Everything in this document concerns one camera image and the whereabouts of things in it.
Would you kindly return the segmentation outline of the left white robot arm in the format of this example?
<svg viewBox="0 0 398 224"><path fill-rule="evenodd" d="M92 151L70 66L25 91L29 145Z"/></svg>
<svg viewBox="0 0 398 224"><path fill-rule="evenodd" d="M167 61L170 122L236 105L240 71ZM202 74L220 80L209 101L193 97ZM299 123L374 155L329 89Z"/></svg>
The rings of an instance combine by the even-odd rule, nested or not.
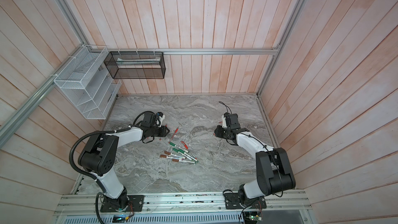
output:
<svg viewBox="0 0 398 224"><path fill-rule="evenodd" d="M111 131L95 131L80 138L69 154L69 162L78 173L91 177L101 188L104 202L122 211L129 198L127 190L119 181L114 164L117 149L132 142L147 138L166 137L170 130L162 124L162 112L145 111L144 119L134 120L127 128Z"/></svg>

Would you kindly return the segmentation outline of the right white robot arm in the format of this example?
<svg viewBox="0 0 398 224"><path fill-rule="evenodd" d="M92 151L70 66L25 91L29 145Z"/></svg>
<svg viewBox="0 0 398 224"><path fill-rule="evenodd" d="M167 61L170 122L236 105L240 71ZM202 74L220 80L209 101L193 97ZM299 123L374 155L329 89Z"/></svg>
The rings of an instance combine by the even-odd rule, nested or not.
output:
<svg viewBox="0 0 398 224"><path fill-rule="evenodd" d="M271 147L238 122L238 115L224 113L222 125L214 131L216 137L232 141L247 151L256 160L256 179L239 187L238 197L243 206L251 205L253 199L283 193L294 189L296 181L287 152Z"/></svg>

